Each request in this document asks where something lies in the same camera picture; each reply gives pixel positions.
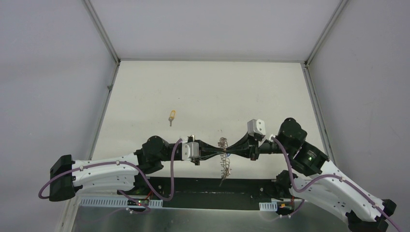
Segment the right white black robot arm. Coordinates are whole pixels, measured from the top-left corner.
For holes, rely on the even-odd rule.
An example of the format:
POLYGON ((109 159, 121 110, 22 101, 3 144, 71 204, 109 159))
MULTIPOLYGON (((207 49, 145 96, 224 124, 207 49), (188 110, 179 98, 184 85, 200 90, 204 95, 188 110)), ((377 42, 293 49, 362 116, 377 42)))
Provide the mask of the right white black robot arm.
POLYGON ((225 150, 256 160, 260 154, 282 153, 287 169, 276 177, 274 190, 281 198, 308 201, 338 217, 352 232, 384 232, 396 203, 380 199, 347 177, 320 149, 306 141, 307 132, 294 118, 285 119, 277 135, 267 135, 265 123, 253 119, 247 134, 225 150))

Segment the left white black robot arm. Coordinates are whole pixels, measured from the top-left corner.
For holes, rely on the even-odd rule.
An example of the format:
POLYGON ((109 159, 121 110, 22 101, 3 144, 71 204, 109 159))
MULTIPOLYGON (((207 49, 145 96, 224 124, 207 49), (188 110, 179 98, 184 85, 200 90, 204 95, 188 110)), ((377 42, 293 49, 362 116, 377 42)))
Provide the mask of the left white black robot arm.
POLYGON ((39 198, 60 202, 73 198, 82 191, 116 190, 132 191, 143 195, 147 189, 158 198, 170 201, 175 191, 175 161, 202 160, 221 155, 224 148, 214 147, 193 136, 169 143, 159 136, 152 136, 128 155, 101 160, 74 160, 71 155, 61 156, 50 169, 50 179, 38 193, 39 198), (170 193, 162 194, 147 175, 170 163, 170 193))

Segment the metal disc with keyrings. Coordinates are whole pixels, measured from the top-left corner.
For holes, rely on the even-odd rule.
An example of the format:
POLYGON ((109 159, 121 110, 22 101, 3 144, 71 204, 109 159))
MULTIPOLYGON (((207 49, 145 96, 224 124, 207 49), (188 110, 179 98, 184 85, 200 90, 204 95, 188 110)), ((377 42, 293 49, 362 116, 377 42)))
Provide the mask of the metal disc with keyrings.
POLYGON ((226 149, 228 147, 227 139, 225 137, 221 137, 218 146, 223 150, 223 153, 220 154, 220 165, 221 165, 221 182, 219 186, 222 186, 224 180, 231 174, 230 168, 230 159, 228 157, 228 153, 226 153, 226 149))

